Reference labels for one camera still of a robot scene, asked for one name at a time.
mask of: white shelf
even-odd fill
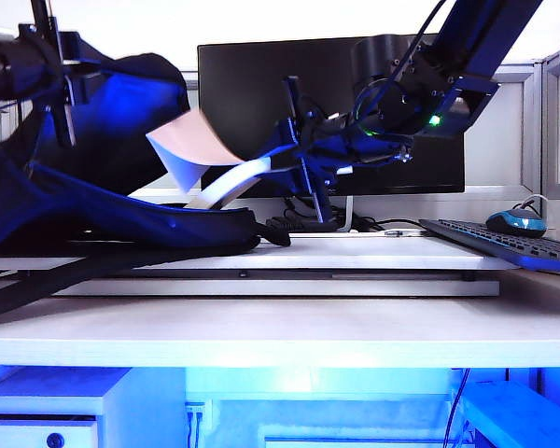
[[[0,364],[560,366],[558,284],[506,273],[493,299],[46,299],[0,316]]]

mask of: black backpack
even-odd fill
[[[59,145],[38,105],[0,143],[0,256],[81,257],[0,289],[0,313],[116,271],[241,254],[260,236],[289,245],[245,208],[189,210],[127,197],[165,173],[146,133],[189,109],[185,80],[170,63],[154,54],[105,58],[88,85],[91,100],[72,108],[74,147]]]

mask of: backpack strap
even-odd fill
[[[107,245],[84,259],[63,266],[33,273],[19,282],[0,289],[0,314],[44,299],[58,291],[96,277],[143,266],[199,259],[223,257],[248,252],[259,244],[259,237],[238,245],[204,248],[171,249],[138,245]]]

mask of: paper sheet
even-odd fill
[[[147,139],[184,193],[210,166],[243,162],[224,146],[199,109],[160,126]]]

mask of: drawer knob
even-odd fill
[[[57,432],[51,433],[46,439],[46,444],[49,448],[63,448],[64,447],[64,437],[62,434]]]

